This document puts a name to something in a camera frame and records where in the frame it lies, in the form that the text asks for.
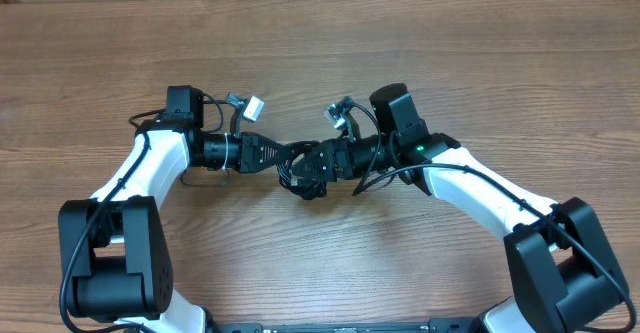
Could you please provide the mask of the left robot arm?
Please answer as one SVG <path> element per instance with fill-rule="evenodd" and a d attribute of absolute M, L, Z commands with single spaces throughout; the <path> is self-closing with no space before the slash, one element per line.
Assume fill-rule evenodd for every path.
<path fill-rule="evenodd" d="M 102 331 L 215 332 L 209 311 L 174 287 L 159 210 L 173 183 L 191 167 L 253 174 L 285 160 L 285 146 L 243 132 L 264 103 L 229 94 L 221 102 L 189 85 L 171 86 L 165 107 L 130 117 L 134 146 L 115 175 L 58 213 L 64 325 L 77 318 Z"/>

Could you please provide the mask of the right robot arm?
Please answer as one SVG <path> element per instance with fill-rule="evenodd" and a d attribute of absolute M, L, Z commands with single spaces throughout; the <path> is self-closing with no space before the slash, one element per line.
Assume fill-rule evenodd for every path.
<path fill-rule="evenodd" d="M 513 293 L 475 318 L 432 319 L 431 332 L 591 332 L 593 321 L 623 304 L 624 331 L 637 313 L 619 262 L 593 208 L 531 193 L 476 160 L 460 142 L 432 133 L 403 83 L 369 97 L 376 133 L 360 137 L 349 97 L 325 115 L 342 135 L 314 146 L 291 167 L 300 184 L 357 180 L 355 194 L 382 178 L 445 201 L 502 242 Z"/>

